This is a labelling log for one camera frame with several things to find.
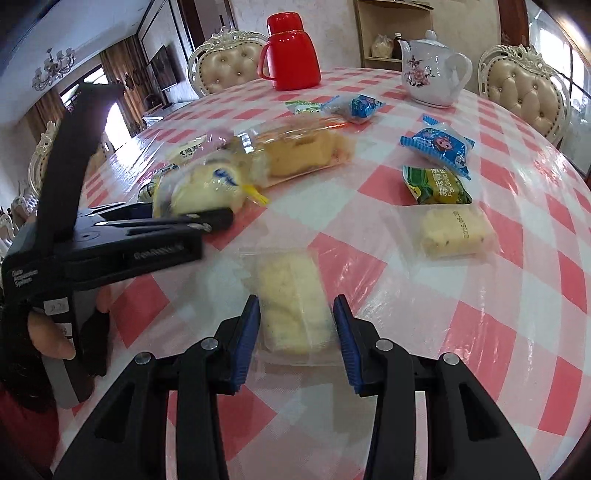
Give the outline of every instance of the snack package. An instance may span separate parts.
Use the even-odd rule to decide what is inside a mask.
[[[379,59],[391,59],[394,51],[394,40],[387,35],[378,34],[371,45],[371,56]]]
[[[285,102],[285,106],[291,113],[318,113],[322,111],[322,103],[306,102],[305,100]]]
[[[166,161],[170,164],[186,165],[226,145],[234,136],[231,130],[216,128],[172,150]]]
[[[154,194],[156,192],[156,188],[158,187],[158,183],[160,183],[160,179],[167,173],[178,169],[179,166],[175,163],[172,163],[165,166],[164,168],[159,168],[154,173],[152,173],[152,178],[150,178],[149,182],[142,185],[139,190],[138,202],[152,202],[154,200]]]
[[[446,203],[466,205],[472,197],[464,189],[462,182],[445,168],[402,168],[404,183],[419,205]]]
[[[417,205],[399,207],[400,221],[393,230],[403,232],[411,252],[431,260],[462,255],[484,257],[499,249],[498,237],[485,213],[470,205]],[[403,253],[408,246],[400,244]]]
[[[258,187],[321,168],[349,162],[355,141],[339,131],[347,123],[336,116],[301,113],[250,128],[224,148],[245,181]],[[202,159],[209,161],[209,156]]]
[[[215,152],[219,161],[191,163],[162,178],[156,187],[152,216],[179,216],[229,207],[238,212],[247,196],[266,203],[251,185],[243,181],[239,168],[227,160],[230,154]]]
[[[261,305],[255,356],[281,365],[339,365],[335,322],[314,253],[241,253]]]
[[[425,158],[470,180],[466,166],[467,155],[474,147],[474,140],[463,137],[446,123],[423,115],[423,121],[431,125],[412,137],[400,137],[401,145],[410,147]]]
[[[382,102],[365,95],[344,94],[331,98],[322,104],[322,111],[328,115],[339,115],[354,124],[369,120],[383,105]]]

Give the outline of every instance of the curtain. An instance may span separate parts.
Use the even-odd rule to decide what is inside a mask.
[[[62,119],[65,113],[66,107],[59,93],[52,89],[43,95],[25,114],[35,141],[39,142],[41,134],[47,130],[47,122],[56,122]]]
[[[527,20],[525,0],[497,0],[501,20],[501,44],[530,44],[530,29]]]
[[[146,128],[142,119],[144,98],[151,93],[138,37],[132,35],[100,52],[100,61],[109,83],[125,86],[124,98],[118,103],[129,134],[134,137]]]

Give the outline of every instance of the teapot handle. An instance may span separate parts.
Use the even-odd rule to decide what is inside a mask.
[[[452,96],[458,95],[460,93],[460,90],[466,86],[468,80],[470,80],[470,77],[472,76],[472,61],[463,53],[452,53],[445,61],[448,79],[452,79],[452,65],[454,64],[454,61],[456,59],[462,59],[462,61],[466,64],[466,73],[460,79],[460,83],[458,83],[457,86],[452,90]]]

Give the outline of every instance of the pink and white checkered tablecloth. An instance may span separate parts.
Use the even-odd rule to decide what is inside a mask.
[[[109,372],[84,405],[60,411],[56,461],[136,353],[182,352],[242,311],[249,292],[239,249],[308,247],[319,253],[329,298],[346,294],[381,336],[417,355],[460,355],[550,477],[591,416],[591,194],[552,145],[500,106],[463,91],[454,107],[435,110],[406,98],[400,83],[395,72],[336,68],[301,92],[276,92],[264,80],[233,87],[148,128],[87,182],[84,205],[133,201],[167,151],[208,128],[240,130],[286,115],[292,99],[359,92],[386,103],[359,134],[352,164],[267,190],[271,203],[248,205],[229,232],[209,238],[203,261],[111,287]],[[414,203],[402,166],[427,165],[398,141],[422,127],[425,112],[476,141],[473,179],[464,184],[499,235],[492,263],[454,260],[409,271],[392,238],[385,219],[393,206]],[[176,478],[175,399],[169,478]],[[240,393],[218,402],[233,480],[362,478],[375,399],[354,395],[342,367],[254,362]],[[416,477],[423,478],[424,429],[417,450]]]

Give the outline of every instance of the wooden shelf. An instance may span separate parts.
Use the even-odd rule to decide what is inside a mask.
[[[365,60],[374,60],[374,61],[391,61],[393,63],[402,63],[402,60],[398,59],[381,59],[379,57],[365,57]]]
[[[358,2],[369,3],[372,5],[379,5],[381,7],[390,7],[390,8],[417,8],[419,10],[426,10],[430,11],[433,10],[433,7],[422,5],[422,4],[415,4],[410,2],[403,2],[400,0],[357,0]]]
[[[378,34],[393,39],[400,33],[405,40],[418,40],[425,38],[427,30],[433,30],[432,8],[426,2],[421,5],[401,0],[353,1],[362,67],[402,69],[402,60],[371,56],[371,45]]]

